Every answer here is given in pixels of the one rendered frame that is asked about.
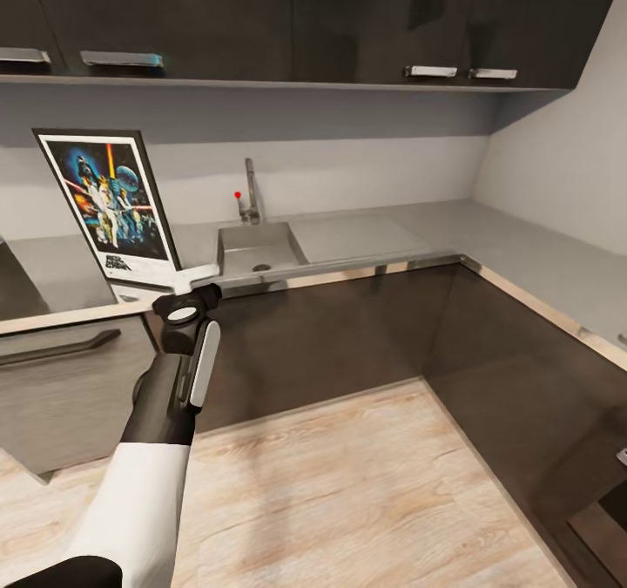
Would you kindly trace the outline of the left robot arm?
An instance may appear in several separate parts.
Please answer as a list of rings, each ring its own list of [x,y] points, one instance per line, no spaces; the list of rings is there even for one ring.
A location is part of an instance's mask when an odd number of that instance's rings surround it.
[[[216,282],[203,265],[171,274],[174,294],[152,308],[164,354],[136,382],[133,411],[77,534],[58,564],[2,588],[170,588],[195,416],[220,341]]]

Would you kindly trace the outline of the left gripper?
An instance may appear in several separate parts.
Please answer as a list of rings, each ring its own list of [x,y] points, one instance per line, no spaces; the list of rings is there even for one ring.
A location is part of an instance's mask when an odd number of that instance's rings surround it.
[[[188,294],[176,295],[167,294],[166,296],[159,296],[153,303],[152,308],[156,315],[161,315],[163,322],[166,322],[167,316],[172,311],[173,307],[176,307],[182,301],[196,301],[200,303],[205,311],[212,310],[212,308],[219,308],[217,299],[221,298],[221,288],[216,285],[216,282],[208,284],[208,286],[193,287]]]

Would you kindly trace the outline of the poster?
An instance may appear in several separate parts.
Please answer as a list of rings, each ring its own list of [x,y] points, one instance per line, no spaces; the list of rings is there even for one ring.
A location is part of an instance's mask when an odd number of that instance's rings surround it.
[[[140,130],[32,132],[104,279],[174,292],[182,267]]]

